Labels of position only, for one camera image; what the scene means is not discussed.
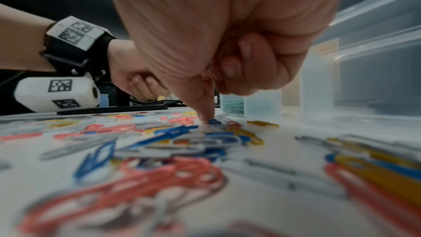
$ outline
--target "transparent bin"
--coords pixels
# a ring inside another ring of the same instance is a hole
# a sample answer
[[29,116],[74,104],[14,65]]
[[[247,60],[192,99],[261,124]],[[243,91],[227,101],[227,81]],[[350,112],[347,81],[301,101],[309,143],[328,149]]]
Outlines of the transparent bin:
[[300,74],[305,120],[421,126],[421,0],[339,12]]
[[219,96],[224,113],[246,118],[269,118],[282,115],[281,90],[260,90],[241,97],[233,94]]

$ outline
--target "white device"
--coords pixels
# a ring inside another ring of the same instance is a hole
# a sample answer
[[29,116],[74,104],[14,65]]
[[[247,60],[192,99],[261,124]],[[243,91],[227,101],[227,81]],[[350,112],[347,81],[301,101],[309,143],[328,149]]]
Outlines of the white device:
[[34,112],[93,108],[100,91],[88,77],[29,77],[21,80],[15,99]]

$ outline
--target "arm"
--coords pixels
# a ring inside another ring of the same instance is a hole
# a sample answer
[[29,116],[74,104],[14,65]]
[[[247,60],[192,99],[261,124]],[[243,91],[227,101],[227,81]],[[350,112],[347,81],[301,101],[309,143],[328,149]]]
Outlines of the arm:
[[39,52],[54,21],[0,4],[0,68],[54,72]]

